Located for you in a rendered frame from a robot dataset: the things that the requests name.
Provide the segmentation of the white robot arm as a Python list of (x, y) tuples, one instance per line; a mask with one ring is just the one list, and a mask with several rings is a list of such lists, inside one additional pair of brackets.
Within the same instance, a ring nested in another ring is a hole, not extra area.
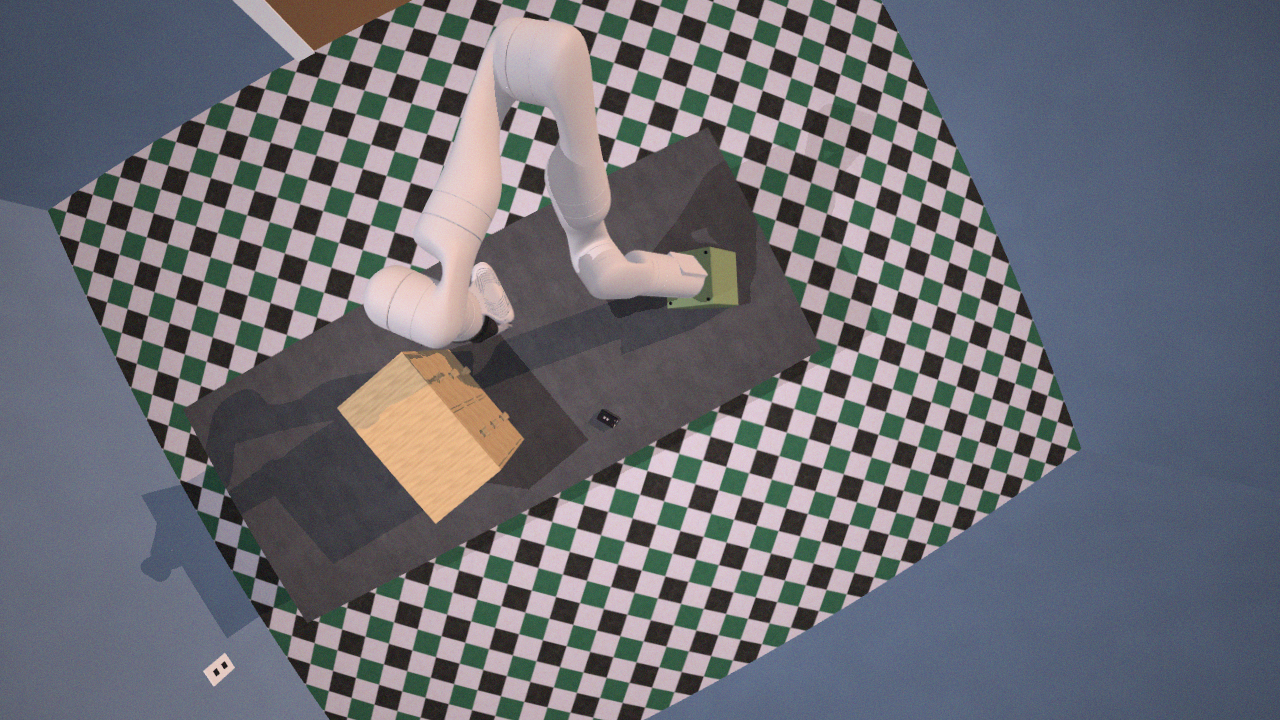
[(623, 258), (605, 229), (611, 188), (585, 38), (572, 26), (512, 17), (486, 44), (451, 154), (413, 229), (419, 247), (442, 263), (442, 281), (383, 268), (364, 290), (370, 320), (429, 348), (451, 345), (472, 325), (468, 284), (500, 201), (500, 126), (515, 101), (556, 117), (559, 140), (544, 179), (588, 291), (605, 300), (695, 297), (708, 275), (696, 258), (641, 250)]

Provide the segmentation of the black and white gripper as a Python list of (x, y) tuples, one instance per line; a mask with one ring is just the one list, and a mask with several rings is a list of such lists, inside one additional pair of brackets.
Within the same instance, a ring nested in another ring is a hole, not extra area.
[[(513, 309), (495, 272), (486, 263), (477, 263), (474, 266), (468, 297), (474, 304), (474, 323), (453, 343), (465, 343), (468, 341), (481, 343), (513, 327), (509, 323), (515, 319)], [(497, 325), (497, 322), (500, 325)]]

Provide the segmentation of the light wooden chest of drawers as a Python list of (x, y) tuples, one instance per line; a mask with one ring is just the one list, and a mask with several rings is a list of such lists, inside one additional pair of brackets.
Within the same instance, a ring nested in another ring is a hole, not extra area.
[(454, 415), (486, 393), (451, 409), (407, 357), (445, 352), (401, 352), (337, 407), (435, 523), (500, 471), (524, 441), (498, 465)]

